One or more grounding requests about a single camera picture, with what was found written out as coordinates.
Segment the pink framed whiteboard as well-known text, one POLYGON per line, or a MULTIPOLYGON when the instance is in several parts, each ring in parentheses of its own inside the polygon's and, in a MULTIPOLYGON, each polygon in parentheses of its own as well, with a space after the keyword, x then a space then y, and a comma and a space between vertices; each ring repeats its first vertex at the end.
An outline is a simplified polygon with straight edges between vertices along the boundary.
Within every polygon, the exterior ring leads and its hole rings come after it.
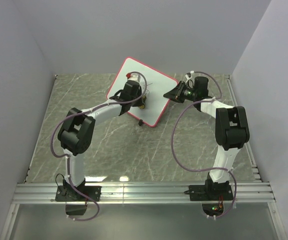
POLYGON ((106 98, 113 96, 113 94, 124 87, 127 81, 126 75, 130 72, 140 72, 146 77, 147 99, 144 109, 132 107, 128 111, 128 114, 138 120, 142 120, 144 124, 153 128, 159 122, 170 102, 170 99, 165 98, 163 95, 174 89, 178 81, 145 63, 128 57, 124 60, 117 73, 106 98))

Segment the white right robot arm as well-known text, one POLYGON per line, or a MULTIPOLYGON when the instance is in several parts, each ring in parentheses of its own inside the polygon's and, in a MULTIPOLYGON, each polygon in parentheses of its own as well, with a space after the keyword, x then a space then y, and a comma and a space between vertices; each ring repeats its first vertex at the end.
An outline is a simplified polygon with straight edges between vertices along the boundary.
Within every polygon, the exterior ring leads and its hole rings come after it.
POLYGON ((215 119, 215 139, 218 145, 216 158, 203 190, 197 194, 204 194, 210 200, 220 196, 231 200, 228 171, 232 169, 237 154, 250 137, 245 108, 226 105, 209 96, 208 78, 203 76, 196 77, 193 86, 180 81, 163 96, 176 103, 183 103, 185 100, 194 102, 194 107, 199 112, 215 119))

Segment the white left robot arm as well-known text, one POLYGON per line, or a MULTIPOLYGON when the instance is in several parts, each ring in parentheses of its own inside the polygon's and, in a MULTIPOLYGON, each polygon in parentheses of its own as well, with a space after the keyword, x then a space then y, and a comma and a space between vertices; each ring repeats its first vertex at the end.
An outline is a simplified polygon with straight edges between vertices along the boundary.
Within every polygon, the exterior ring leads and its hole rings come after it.
POLYGON ((140 86, 121 89, 105 102, 88 109, 72 108, 56 128, 58 140, 66 159, 63 187, 68 197, 79 201, 86 196, 84 175, 84 153, 90 147, 95 126, 127 113, 131 107, 145 104, 145 91, 140 86))

